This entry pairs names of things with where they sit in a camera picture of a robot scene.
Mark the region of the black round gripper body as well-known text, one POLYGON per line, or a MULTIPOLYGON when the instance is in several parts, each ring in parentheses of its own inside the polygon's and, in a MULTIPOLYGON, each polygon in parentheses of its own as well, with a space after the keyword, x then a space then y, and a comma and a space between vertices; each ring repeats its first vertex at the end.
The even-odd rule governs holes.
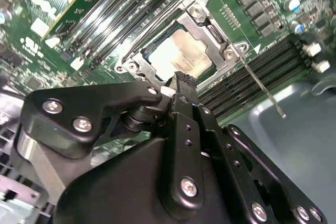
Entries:
POLYGON ((76 178, 54 211, 54 223, 178 223, 162 206, 167 139, 149 139, 76 178))

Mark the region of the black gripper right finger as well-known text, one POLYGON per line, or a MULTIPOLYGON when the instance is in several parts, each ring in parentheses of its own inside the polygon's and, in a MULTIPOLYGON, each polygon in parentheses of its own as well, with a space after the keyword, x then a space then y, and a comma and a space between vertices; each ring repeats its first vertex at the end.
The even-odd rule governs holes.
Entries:
POLYGON ((231 223, 327 223, 301 189, 237 126, 220 127, 196 103, 201 146, 209 153, 231 223))

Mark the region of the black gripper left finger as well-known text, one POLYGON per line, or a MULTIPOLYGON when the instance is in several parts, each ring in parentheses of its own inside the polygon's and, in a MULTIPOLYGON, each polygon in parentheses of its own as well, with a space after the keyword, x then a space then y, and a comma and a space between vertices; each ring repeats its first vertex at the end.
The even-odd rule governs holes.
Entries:
POLYGON ((204 206, 198 102, 193 78, 181 72, 162 88, 133 81, 37 90, 25 98, 16 148, 57 206, 79 176, 166 138, 161 204, 170 215, 196 215, 204 206))

